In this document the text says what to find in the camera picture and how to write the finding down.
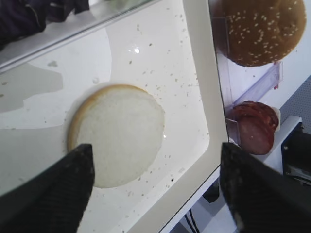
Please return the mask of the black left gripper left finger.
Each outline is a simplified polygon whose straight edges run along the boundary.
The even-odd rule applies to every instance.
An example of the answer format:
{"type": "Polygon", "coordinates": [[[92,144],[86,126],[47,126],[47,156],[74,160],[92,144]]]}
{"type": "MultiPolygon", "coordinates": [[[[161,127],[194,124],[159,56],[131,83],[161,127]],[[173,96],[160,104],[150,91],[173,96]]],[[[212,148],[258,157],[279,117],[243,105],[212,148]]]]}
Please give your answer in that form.
{"type": "Polygon", "coordinates": [[[2,233],[75,233],[94,186],[93,149],[81,144],[0,197],[2,233]]]}

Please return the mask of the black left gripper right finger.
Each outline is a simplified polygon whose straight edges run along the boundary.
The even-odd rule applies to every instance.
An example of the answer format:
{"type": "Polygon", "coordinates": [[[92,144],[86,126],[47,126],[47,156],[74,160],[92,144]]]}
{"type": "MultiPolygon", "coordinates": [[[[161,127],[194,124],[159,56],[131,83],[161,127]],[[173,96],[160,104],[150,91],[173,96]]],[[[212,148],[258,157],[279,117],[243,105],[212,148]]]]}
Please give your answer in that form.
{"type": "Polygon", "coordinates": [[[309,233],[311,193],[233,143],[221,149],[220,188],[240,233],[309,233]]]}

